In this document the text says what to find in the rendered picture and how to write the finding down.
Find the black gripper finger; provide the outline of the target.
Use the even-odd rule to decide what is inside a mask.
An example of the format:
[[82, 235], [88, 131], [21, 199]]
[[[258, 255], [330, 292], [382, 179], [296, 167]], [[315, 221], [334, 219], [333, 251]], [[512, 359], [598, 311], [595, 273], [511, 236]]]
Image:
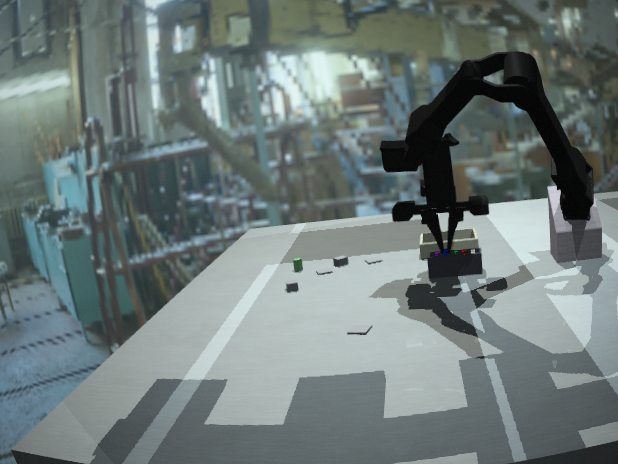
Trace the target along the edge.
[[438, 246], [439, 246], [439, 248], [441, 250], [441, 254], [443, 254], [444, 246], [443, 246], [442, 237], [441, 237], [442, 232], [441, 232], [441, 228], [440, 228], [438, 214], [436, 214], [434, 221], [433, 220], [421, 220], [421, 223], [422, 224], [426, 224], [428, 226], [428, 228], [430, 229], [430, 231], [434, 235], [434, 239], [435, 239], [436, 243], [438, 244]]
[[452, 242], [454, 238], [454, 232], [457, 227], [457, 224], [462, 221], [464, 221], [464, 213], [463, 213], [463, 217], [459, 217], [459, 218], [450, 218], [450, 214], [449, 214], [449, 217], [448, 217], [448, 246], [447, 246], [448, 254], [450, 254], [450, 251], [451, 251], [451, 246], [452, 246]]

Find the cream shallow tray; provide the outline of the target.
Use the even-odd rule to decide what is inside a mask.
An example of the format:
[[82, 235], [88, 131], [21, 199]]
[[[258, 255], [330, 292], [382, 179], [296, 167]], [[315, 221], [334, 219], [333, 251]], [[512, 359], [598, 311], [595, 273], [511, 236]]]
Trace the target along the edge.
[[[448, 231], [441, 231], [444, 249], [448, 246]], [[427, 258], [429, 252], [441, 251], [432, 232], [420, 234], [421, 259]], [[472, 249], [478, 247], [478, 236], [475, 228], [458, 229], [454, 232], [451, 250]]]

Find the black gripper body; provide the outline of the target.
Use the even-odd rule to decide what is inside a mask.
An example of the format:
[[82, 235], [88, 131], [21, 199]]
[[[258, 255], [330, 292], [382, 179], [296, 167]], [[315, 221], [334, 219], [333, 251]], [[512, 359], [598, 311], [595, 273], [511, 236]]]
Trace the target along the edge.
[[427, 204], [415, 205], [414, 200], [397, 202], [392, 208], [394, 222], [409, 221], [415, 215], [421, 215], [422, 220], [434, 221], [437, 213], [447, 212], [450, 218], [463, 217], [464, 211], [471, 212], [473, 216], [489, 215], [488, 197], [485, 195], [470, 196], [468, 201], [456, 202], [452, 169], [423, 173]]

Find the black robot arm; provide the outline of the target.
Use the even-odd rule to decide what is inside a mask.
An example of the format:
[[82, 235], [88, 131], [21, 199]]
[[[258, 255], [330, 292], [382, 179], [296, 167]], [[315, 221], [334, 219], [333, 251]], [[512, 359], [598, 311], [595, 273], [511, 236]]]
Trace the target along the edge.
[[[503, 84], [484, 77], [504, 69]], [[405, 140], [381, 141], [383, 168], [387, 173], [445, 172], [452, 169], [450, 147], [459, 141], [446, 126], [476, 95], [499, 102], [513, 102], [526, 111], [551, 154], [551, 177], [560, 190], [565, 220], [590, 220], [594, 204], [593, 168], [580, 150], [567, 139], [543, 89], [535, 58], [525, 52], [497, 52], [477, 60], [466, 60], [459, 71], [429, 105], [410, 115]], [[587, 217], [589, 216], [589, 217]], [[565, 218], [566, 217], [566, 218]]]

